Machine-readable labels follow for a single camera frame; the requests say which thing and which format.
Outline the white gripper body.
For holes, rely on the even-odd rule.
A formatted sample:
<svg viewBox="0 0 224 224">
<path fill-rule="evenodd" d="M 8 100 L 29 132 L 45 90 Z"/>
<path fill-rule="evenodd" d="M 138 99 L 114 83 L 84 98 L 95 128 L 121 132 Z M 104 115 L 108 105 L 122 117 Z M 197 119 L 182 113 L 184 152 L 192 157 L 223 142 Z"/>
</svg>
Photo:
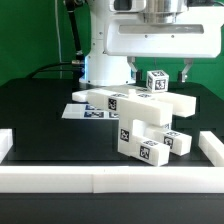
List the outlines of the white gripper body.
<svg viewBox="0 0 224 224">
<path fill-rule="evenodd" d="M 142 13 L 116 13 L 105 25 L 108 55 L 215 58 L 221 51 L 224 7 L 190 7 L 173 24 L 146 23 Z"/>
</svg>

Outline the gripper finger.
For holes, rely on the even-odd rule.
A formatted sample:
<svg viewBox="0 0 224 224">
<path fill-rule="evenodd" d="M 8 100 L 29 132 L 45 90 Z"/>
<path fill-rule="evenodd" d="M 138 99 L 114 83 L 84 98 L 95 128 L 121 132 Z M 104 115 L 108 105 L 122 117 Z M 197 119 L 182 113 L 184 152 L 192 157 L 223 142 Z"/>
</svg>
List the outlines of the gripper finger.
<svg viewBox="0 0 224 224">
<path fill-rule="evenodd" d="M 178 81 L 181 83 L 184 83 L 186 79 L 188 78 L 188 72 L 191 69 L 193 65 L 193 59 L 187 58 L 184 60 L 184 68 L 182 71 L 178 72 Z"/>
<path fill-rule="evenodd" d="M 127 63 L 129 67 L 131 68 L 132 73 L 135 76 L 135 81 L 138 82 L 142 78 L 142 70 L 138 69 L 137 66 L 135 65 L 135 58 L 132 56 L 127 57 Z"/>
</svg>

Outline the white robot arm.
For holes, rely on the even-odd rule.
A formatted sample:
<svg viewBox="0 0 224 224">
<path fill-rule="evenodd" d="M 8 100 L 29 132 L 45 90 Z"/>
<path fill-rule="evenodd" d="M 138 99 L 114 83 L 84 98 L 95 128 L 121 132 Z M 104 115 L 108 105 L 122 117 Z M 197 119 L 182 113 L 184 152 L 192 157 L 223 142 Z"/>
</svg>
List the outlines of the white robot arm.
<svg viewBox="0 0 224 224">
<path fill-rule="evenodd" d="M 135 59 L 215 58 L 221 51 L 224 4 L 216 0 L 84 0 L 90 9 L 91 50 L 84 80 L 107 86 L 132 83 Z"/>
</svg>

